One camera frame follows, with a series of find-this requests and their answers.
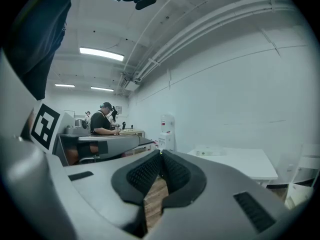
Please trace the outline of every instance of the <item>ceiling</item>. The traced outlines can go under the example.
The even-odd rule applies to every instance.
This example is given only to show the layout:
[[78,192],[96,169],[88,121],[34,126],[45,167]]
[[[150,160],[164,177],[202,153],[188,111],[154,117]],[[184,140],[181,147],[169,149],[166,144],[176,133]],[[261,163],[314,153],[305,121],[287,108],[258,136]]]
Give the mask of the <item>ceiling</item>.
[[[124,78],[129,80],[138,73],[178,32],[236,1],[157,0],[138,11],[133,2],[71,0],[65,37],[52,62],[47,89],[69,84],[75,85],[74,90],[88,91],[93,86],[128,96],[130,92],[121,88]],[[80,54],[80,47],[122,54],[124,60]]]

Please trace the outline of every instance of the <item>wall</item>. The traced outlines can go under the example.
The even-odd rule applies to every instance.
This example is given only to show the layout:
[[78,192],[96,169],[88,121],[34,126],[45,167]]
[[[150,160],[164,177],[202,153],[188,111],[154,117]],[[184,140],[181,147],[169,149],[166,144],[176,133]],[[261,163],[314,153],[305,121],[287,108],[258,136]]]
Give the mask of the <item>wall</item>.
[[77,91],[68,89],[50,88],[45,94],[45,101],[63,111],[74,111],[75,118],[84,119],[85,112],[91,115],[100,109],[104,102],[112,106],[122,106],[122,114],[118,116],[121,124],[128,117],[128,99],[98,91]]
[[[210,144],[263,149],[279,176],[273,184],[290,182],[301,144],[319,143],[320,64],[306,29],[292,12],[218,28],[148,75],[129,97],[130,124],[157,140],[160,116],[171,113],[179,152]],[[302,170],[297,181],[310,177]]]

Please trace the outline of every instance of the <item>baseboard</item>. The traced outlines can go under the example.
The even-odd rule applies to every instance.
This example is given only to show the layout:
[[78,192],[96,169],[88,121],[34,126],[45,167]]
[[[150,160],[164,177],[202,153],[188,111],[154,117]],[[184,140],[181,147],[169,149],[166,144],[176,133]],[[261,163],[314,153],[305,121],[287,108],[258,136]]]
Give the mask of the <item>baseboard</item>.
[[[312,183],[314,182],[315,178],[307,179],[300,182],[295,182],[294,184],[302,185],[302,186],[308,186],[310,187]],[[270,190],[276,190],[276,189],[286,189],[288,187],[288,184],[278,184],[278,185],[268,185],[266,186],[267,189]]]

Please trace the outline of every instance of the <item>fluorescent light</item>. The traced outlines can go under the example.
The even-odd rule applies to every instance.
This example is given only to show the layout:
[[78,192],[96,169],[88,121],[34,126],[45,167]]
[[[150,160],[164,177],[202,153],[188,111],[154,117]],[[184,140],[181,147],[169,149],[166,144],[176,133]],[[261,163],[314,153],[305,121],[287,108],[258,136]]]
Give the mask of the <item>fluorescent light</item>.
[[105,88],[98,88],[98,87],[91,87],[91,89],[101,90],[101,91],[108,91],[108,92],[113,92],[114,91],[112,89],[105,89]]
[[104,51],[104,50],[96,50],[96,49],[81,47],[80,53],[106,57],[106,58],[114,59],[114,60],[121,61],[121,62],[124,60],[123,55],[116,54],[116,53],[109,52],[109,51]]
[[73,84],[55,84],[55,86],[58,86],[58,87],[72,87],[72,88],[75,87]]

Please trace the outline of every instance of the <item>wooden floor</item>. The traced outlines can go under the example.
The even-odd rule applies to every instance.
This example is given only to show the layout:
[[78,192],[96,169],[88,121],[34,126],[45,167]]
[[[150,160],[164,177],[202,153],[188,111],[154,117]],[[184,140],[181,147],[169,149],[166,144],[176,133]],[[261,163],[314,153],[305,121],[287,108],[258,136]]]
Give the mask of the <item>wooden floor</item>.
[[[285,201],[286,188],[269,189],[283,202]],[[155,180],[149,193],[144,199],[144,211],[146,217],[146,225],[148,230],[152,229],[155,224],[161,219],[161,204],[162,199],[168,196],[168,189],[165,180],[158,178]]]

